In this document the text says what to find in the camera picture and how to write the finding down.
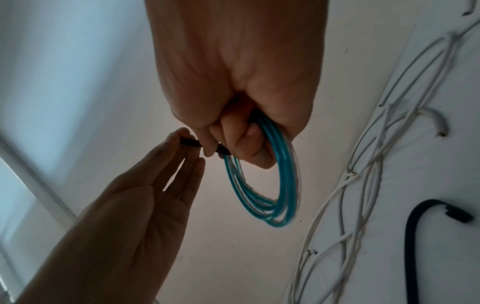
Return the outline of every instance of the white wire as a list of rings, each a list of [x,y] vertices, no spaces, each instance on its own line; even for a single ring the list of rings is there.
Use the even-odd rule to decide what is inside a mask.
[[[407,73],[407,71],[414,65],[416,61],[418,61],[424,54],[426,54],[429,50],[431,50],[433,47],[437,46],[438,44],[442,43],[443,48],[441,51],[439,51],[432,60],[427,63],[427,65],[418,73],[417,76],[414,77],[414,79],[406,86],[406,88],[400,93],[400,95],[391,103],[387,104],[386,107],[381,111],[378,116],[373,119],[373,121],[365,128],[365,130],[362,132],[360,135],[359,139],[357,140],[346,165],[346,173],[344,175],[344,178],[340,185],[335,188],[335,190],[328,196],[326,201],[323,203],[323,205],[320,207],[320,209],[316,212],[315,216],[313,217],[313,221],[310,224],[310,227],[308,229],[308,232],[305,236],[305,240],[302,245],[302,249],[298,258],[298,263],[297,263],[297,268],[295,270],[295,273],[293,275],[293,279],[291,281],[289,290],[288,290],[288,296],[287,296],[287,302],[288,304],[298,304],[302,298],[303,292],[305,290],[305,286],[308,282],[308,279],[313,272],[314,268],[318,263],[323,259],[323,257],[330,252],[336,245],[341,244],[342,242],[346,242],[347,240],[351,241],[351,244],[349,246],[348,253],[345,256],[345,259],[343,263],[340,266],[339,274],[333,282],[326,288],[326,291],[323,292],[319,298],[317,303],[322,304],[325,302],[325,300],[332,295],[335,292],[335,302],[338,302],[338,299],[340,297],[340,292],[341,288],[347,278],[347,274],[349,270],[352,268],[354,259],[356,257],[357,250],[359,248],[360,244],[360,234],[362,231],[362,228],[364,225],[367,223],[368,218],[370,214],[372,213],[373,207],[375,205],[379,189],[380,189],[380,180],[381,180],[381,175],[382,175],[382,159],[384,156],[387,154],[389,148],[391,148],[396,141],[405,133],[405,131],[409,128],[409,126],[412,124],[414,121],[415,117],[418,114],[423,114],[428,118],[431,118],[433,121],[433,125],[436,129],[436,136],[446,136],[448,133],[448,126],[445,121],[445,119],[438,113],[437,111],[434,111],[432,109],[427,109],[427,108],[420,108],[423,104],[423,102],[427,99],[429,94],[432,91],[432,88],[434,85],[437,83],[440,75],[446,71],[446,66],[448,63],[448,60],[450,58],[452,48],[455,44],[455,42],[463,37],[468,31],[470,31],[472,28],[474,28],[476,25],[480,23],[480,19],[474,21],[470,25],[466,26],[463,30],[459,31],[458,34],[455,33],[446,33],[442,37],[434,40],[432,43],[430,43],[426,48],[424,48],[415,58],[414,60],[407,66],[407,68],[402,72],[400,77],[396,80],[394,85],[390,88],[386,96],[382,99],[380,102],[379,106],[383,107],[386,103],[388,98],[390,97],[391,93],[397,86],[397,84],[400,82],[401,78]],[[410,91],[411,87],[419,80],[419,78],[425,73],[427,69],[430,68],[430,66],[437,61],[437,59],[440,58],[440,64],[438,67],[435,69],[433,76],[430,78],[429,82],[423,89],[420,98],[416,100],[413,105],[410,107],[410,109],[404,113],[401,113],[398,116],[393,117],[393,112],[397,108],[397,105],[404,99],[404,96]],[[365,135],[368,133],[368,131],[375,125],[380,119],[381,121],[381,127],[378,129],[378,134],[368,142],[366,147],[364,147],[360,154],[356,156],[357,149],[364,139]],[[389,136],[388,139],[385,139],[386,132],[387,130],[392,127],[394,124],[401,122],[401,124],[393,131],[392,135]],[[360,170],[354,171],[354,167],[357,164],[358,160],[360,157],[365,153],[365,151],[373,144],[372,148],[372,153],[370,156],[367,158],[367,161],[363,166],[361,166]],[[373,183],[374,189],[373,191],[369,190],[367,191],[367,186],[368,186],[368,180],[369,176],[372,172],[372,169],[377,166],[378,172],[375,175],[375,180]],[[349,233],[345,233],[344,235],[341,236],[341,238],[336,241],[333,245],[328,247],[326,250],[324,250],[321,253],[318,253],[316,250],[313,249],[307,249],[308,245],[310,244],[313,235],[315,234],[315,231],[320,223],[320,220],[322,219],[327,207],[329,206],[330,202],[332,199],[340,192],[344,191],[345,188],[352,184],[353,182],[359,180],[360,178],[363,178],[362,181],[362,187],[361,187],[361,194],[359,197],[359,204],[358,204],[358,209],[357,209],[357,215],[355,219],[355,224],[353,226],[353,231]],[[364,214],[364,202],[365,202],[365,196],[367,194],[367,202],[368,204],[366,205],[366,212]],[[299,288],[300,285],[300,280],[301,280],[301,275],[303,272],[303,269],[305,265],[307,264],[308,259],[316,255],[316,259],[314,262],[311,264],[311,267],[309,268],[303,283],[301,284],[301,288]]]

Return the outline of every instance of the blue wire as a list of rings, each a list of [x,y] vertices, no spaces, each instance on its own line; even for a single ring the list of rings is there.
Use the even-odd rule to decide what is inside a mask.
[[[283,227],[295,217],[300,200],[300,177],[295,156],[280,129],[262,111],[253,110],[250,119],[260,126],[271,143],[280,175],[280,193],[275,200],[258,194],[247,184],[240,161],[225,155],[228,178],[238,199],[251,215],[270,226]]]

